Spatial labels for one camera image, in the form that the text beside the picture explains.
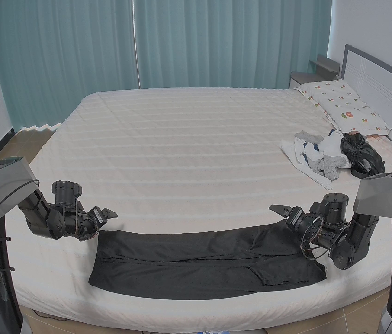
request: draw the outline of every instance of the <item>black plastic bag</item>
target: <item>black plastic bag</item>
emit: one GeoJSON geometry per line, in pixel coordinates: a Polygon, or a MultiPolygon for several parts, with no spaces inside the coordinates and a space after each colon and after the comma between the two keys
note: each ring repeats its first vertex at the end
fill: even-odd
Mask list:
{"type": "Polygon", "coordinates": [[[341,151],[349,159],[350,173],[360,179],[385,172],[385,161],[372,146],[366,142],[362,134],[343,134],[340,143],[341,151]]]}

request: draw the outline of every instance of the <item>cylindrical motor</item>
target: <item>cylindrical motor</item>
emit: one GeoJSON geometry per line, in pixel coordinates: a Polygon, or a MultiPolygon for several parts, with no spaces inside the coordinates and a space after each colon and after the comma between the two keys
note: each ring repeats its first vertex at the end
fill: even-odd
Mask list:
{"type": "Polygon", "coordinates": [[[70,181],[56,181],[52,183],[55,194],[55,205],[75,210],[77,198],[82,195],[82,187],[70,181]]]}
{"type": "Polygon", "coordinates": [[[325,216],[324,226],[336,227],[345,221],[346,206],[349,202],[349,197],[343,193],[329,193],[323,198],[322,204],[325,209],[322,213],[325,216]]]}

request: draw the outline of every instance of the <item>black baseboard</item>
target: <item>black baseboard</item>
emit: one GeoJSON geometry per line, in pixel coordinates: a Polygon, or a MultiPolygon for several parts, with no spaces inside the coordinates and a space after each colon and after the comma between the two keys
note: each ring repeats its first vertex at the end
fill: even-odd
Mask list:
{"type": "Polygon", "coordinates": [[[0,141],[0,151],[3,149],[4,146],[10,141],[10,139],[15,135],[14,129],[10,129],[9,132],[4,135],[4,137],[0,141]]]}

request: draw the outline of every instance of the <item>curtain fold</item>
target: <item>curtain fold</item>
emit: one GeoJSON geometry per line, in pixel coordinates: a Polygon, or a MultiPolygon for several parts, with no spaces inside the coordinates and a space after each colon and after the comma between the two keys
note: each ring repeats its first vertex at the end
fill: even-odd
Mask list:
{"type": "Polygon", "coordinates": [[[0,83],[15,130],[137,89],[132,0],[0,0],[0,83]]]}
{"type": "Polygon", "coordinates": [[[331,0],[134,0],[142,88],[287,88],[326,54],[331,0]]]}

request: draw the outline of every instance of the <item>floor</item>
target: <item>floor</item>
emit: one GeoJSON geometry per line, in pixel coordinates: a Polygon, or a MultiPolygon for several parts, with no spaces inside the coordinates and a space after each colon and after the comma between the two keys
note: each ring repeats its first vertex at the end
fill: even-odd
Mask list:
{"type": "MultiPolygon", "coordinates": [[[[21,131],[3,148],[0,158],[24,156],[28,162],[31,162],[52,134],[53,132],[48,129],[21,131]]],[[[388,291],[389,289],[384,289],[325,315],[267,328],[266,331],[268,334],[359,334],[361,332],[374,334],[377,332],[382,308],[388,301],[388,291]]],[[[41,318],[31,309],[22,306],[21,311],[27,316],[34,334],[141,334],[140,331],[103,328],[71,320],[41,318]]]]}

